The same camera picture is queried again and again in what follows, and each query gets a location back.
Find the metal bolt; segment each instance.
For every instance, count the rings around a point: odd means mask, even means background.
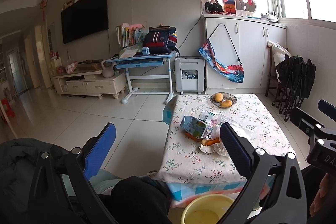
[[[287,155],[290,159],[292,159],[292,160],[295,159],[295,154],[294,153],[289,152]]]
[[[74,155],[78,155],[81,152],[81,149],[79,147],[75,147],[71,150],[71,153]]]
[[[48,156],[49,156],[48,152],[43,152],[42,155],[41,155],[41,158],[46,159],[46,158],[48,158]]]
[[[258,155],[265,154],[265,150],[263,150],[262,148],[257,148],[255,151],[257,152]]]

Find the desk leg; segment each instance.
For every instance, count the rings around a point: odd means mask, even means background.
[[[173,82],[171,79],[171,66],[170,66],[170,58],[168,59],[168,74],[169,74],[169,88],[170,93],[168,95],[168,99],[166,100],[166,104],[173,98],[174,92],[173,92]]]
[[[138,88],[134,88],[134,89],[132,88],[131,80],[129,78],[128,68],[125,69],[125,74],[126,74],[128,90],[130,92],[129,92],[129,94],[127,94],[127,96],[124,99],[121,100],[121,103],[124,104],[124,105],[128,103],[128,99],[133,95],[133,92],[138,90]]]

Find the plate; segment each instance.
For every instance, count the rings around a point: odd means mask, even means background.
[[[227,99],[230,99],[231,101],[232,101],[232,106],[237,102],[237,97],[236,96],[234,96],[234,95],[232,95],[232,94],[230,94],[230,93],[226,93],[226,92],[220,92],[221,94],[223,94],[223,100],[222,101],[225,101],[225,100],[227,100]],[[212,94],[211,96],[210,96],[210,101],[211,101],[211,103],[213,103],[215,106],[218,106],[218,107],[220,107],[220,108],[229,108],[229,107],[222,107],[221,106],[221,102],[216,102],[216,100],[215,100],[215,95],[214,94]]]

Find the blue children's desk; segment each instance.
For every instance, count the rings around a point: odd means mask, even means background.
[[[114,63],[116,69],[125,69],[126,80],[128,85],[129,94],[121,100],[123,104],[127,104],[128,99],[133,94],[168,94],[168,99],[166,104],[173,98],[173,84],[171,79],[171,65],[170,59],[174,57],[174,52],[170,54],[160,54],[160,55],[138,55],[130,58],[111,58],[105,60],[107,63]],[[129,68],[140,68],[140,67],[156,67],[163,66],[164,62],[168,62],[168,74],[167,75],[139,75],[130,76]],[[132,88],[131,80],[134,79],[169,79],[170,91],[138,91],[138,88]]]

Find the floral tablecloth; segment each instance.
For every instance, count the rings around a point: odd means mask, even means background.
[[[270,155],[294,152],[286,136],[272,115],[254,94],[238,94],[237,103],[226,109],[214,106],[210,95],[178,95],[172,113],[162,164],[158,172],[150,174],[153,179],[171,185],[178,183],[219,184],[241,187],[246,180],[238,174],[231,158],[218,154],[204,154],[199,143],[186,137],[180,128],[184,115],[199,117],[203,109],[222,113],[253,131],[251,144],[262,147]]]

